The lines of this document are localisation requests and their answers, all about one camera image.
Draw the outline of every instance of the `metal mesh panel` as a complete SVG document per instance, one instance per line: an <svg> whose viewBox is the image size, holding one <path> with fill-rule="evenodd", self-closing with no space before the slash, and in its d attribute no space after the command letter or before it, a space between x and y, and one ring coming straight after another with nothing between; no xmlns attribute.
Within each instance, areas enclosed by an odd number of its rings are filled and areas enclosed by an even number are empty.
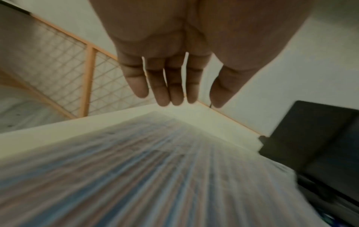
<svg viewBox="0 0 359 227"><path fill-rule="evenodd" d="M151 89L148 97L144 99L136 97L128 86L118 62L101 52L97 52L89 115L153 103L156 103L156 100Z"/></svg>
<svg viewBox="0 0 359 227"><path fill-rule="evenodd" d="M10 26L1 23L6 30L4 70L77 116L86 45L45 23L18 19Z"/></svg>

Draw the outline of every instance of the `gray floor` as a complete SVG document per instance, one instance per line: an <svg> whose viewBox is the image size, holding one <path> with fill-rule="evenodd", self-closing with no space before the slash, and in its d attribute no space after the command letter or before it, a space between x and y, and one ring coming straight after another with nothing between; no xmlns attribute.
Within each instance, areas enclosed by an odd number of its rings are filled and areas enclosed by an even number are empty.
<svg viewBox="0 0 359 227"><path fill-rule="evenodd" d="M67 120L22 89L0 86L0 133Z"/></svg>

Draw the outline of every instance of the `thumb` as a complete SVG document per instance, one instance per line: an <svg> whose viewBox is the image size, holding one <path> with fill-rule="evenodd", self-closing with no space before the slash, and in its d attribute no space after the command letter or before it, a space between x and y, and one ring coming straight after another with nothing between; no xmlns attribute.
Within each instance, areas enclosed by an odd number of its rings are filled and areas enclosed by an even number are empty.
<svg viewBox="0 0 359 227"><path fill-rule="evenodd" d="M212 105L221 108L246 84L259 69L234 70L223 66L218 77L214 80L209 98Z"/></svg>

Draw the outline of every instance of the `striped fabric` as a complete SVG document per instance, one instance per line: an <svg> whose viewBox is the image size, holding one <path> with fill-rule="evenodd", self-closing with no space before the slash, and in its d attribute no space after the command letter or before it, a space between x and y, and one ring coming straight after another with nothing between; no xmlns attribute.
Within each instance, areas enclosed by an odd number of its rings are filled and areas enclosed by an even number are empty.
<svg viewBox="0 0 359 227"><path fill-rule="evenodd" d="M0 225L326 226L273 163L158 113L3 161Z"/></svg>

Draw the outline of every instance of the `hand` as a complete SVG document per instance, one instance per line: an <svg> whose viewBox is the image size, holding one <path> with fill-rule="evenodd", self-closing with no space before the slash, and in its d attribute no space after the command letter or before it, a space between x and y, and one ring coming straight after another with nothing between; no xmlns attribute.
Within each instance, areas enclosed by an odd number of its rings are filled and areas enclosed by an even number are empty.
<svg viewBox="0 0 359 227"><path fill-rule="evenodd" d="M307 18L312 0L90 0L113 40L124 76L140 98L183 102L181 66L188 52L186 91L198 98L212 52L224 64L210 99L222 107L272 61Z"/></svg>

